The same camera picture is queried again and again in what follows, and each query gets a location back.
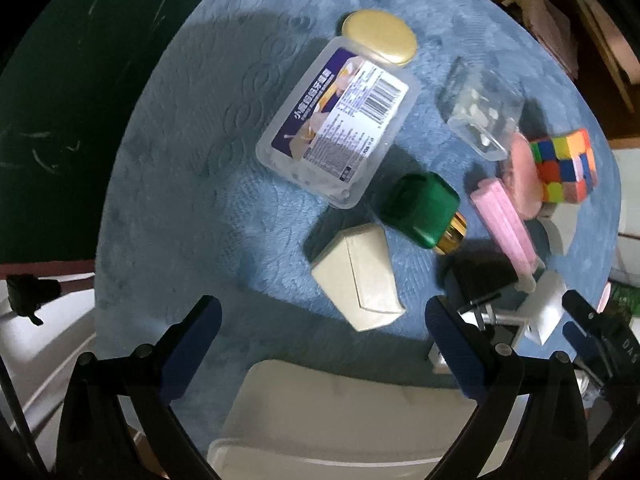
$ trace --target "round gold cap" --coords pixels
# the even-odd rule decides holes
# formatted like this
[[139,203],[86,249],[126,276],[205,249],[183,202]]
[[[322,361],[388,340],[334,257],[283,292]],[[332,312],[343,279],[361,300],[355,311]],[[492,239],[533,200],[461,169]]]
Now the round gold cap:
[[362,9],[350,14],[342,24],[342,35],[399,66],[406,65],[418,50],[409,26],[384,10]]
[[440,240],[433,248],[438,254],[449,254],[455,251],[460,242],[464,239],[466,235],[466,219],[463,217],[460,212],[456,212],[454,217],[451,219],[451,223],[447,230],[444,231]]

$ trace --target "clear plastic case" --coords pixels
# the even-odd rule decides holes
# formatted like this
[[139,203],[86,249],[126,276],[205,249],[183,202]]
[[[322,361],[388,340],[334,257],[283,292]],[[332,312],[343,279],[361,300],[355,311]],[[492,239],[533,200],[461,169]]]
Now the clear plastic case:
[[449,128],[487,160],[504,160],[518,127],[523,95],[483,65],[456,60],[439,99]]
[[406,69],[348,38],[333,38],[277,111],[255,154],[332,205],[351,208],[419,93],[419,81]]

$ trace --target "green bottle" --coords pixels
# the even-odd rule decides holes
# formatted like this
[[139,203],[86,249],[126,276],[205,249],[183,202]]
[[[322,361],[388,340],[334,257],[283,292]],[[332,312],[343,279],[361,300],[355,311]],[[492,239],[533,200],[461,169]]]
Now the green bottle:
[[425,249],[454,251],[466,234],[460,197],[437,173],[410,173],[393,188],[380,217]]

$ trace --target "barcode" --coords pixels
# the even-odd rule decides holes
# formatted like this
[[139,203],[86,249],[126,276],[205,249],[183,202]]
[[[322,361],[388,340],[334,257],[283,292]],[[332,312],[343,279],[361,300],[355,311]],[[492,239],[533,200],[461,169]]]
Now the barcode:
[[366,101],[360,107],[360,111],[369,119],[382,124],[391,108],[394,107],[401,89],[396,88],[388,81],[378,78]]

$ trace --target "wall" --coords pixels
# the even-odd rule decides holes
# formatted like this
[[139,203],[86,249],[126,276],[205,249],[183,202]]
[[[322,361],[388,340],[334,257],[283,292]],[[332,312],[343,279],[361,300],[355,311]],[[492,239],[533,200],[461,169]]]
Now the wall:
[[618,248],[610,276],[640,286],[640,148],[614,150],[620,169],[622,204]]

